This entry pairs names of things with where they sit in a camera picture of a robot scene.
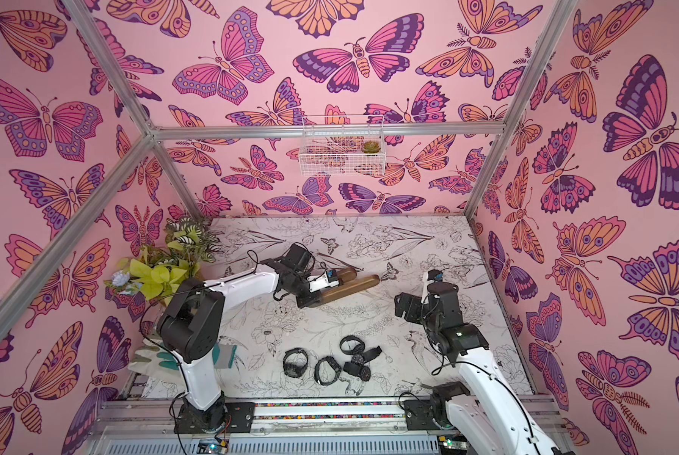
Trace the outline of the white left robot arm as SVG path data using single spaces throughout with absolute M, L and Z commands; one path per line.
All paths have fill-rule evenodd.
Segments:
M 220 280 L 190 278 L 180 284 L 157 323 L 162 345 L 177 361 L 185 394 L 176 424 L 197 430 L 223 430 L 226 398 L 218 384 L 213 352 L 224 313 L 251 299 L 270 295 L 276 301 L 292 296 L 299 307 L 320 301 L 321 292 L 340 284 L 339 273 L 312 273 L 314 255 L 293 244 L 279 257 L 257 261 L 242 274 Z

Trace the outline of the black watch with dial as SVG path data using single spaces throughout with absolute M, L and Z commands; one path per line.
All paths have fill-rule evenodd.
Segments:
M 363 353 L 354 354 L 352 356 L 352 362 L 356 365 L 365 366 L 373 360 L 377 359 L 382 354 L 382 349 L 377 346 L 371 348 Z

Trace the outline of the wooden watch stand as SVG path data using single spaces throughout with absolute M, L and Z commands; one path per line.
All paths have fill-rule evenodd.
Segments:
M 333 303 L 372 287 L 378 286 L 381 282 L 376 274 L 358 276 L 358 270 L 354 267 L 333 269 L 333 278 L 329 281 L 330 286 L 320 290 L 318 305 Z

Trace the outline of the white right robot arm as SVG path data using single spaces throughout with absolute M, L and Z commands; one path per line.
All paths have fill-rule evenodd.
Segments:
M 431 389 L 428 403 L 437 426 L 458 430 L 477 454 L 564 452 L 513 391 L 481 330 L 464 320 L 458 286 L 430 280 L 421 296 L 396 295 L 394 313 L 421 326 L 443 366 L 460 377 Z

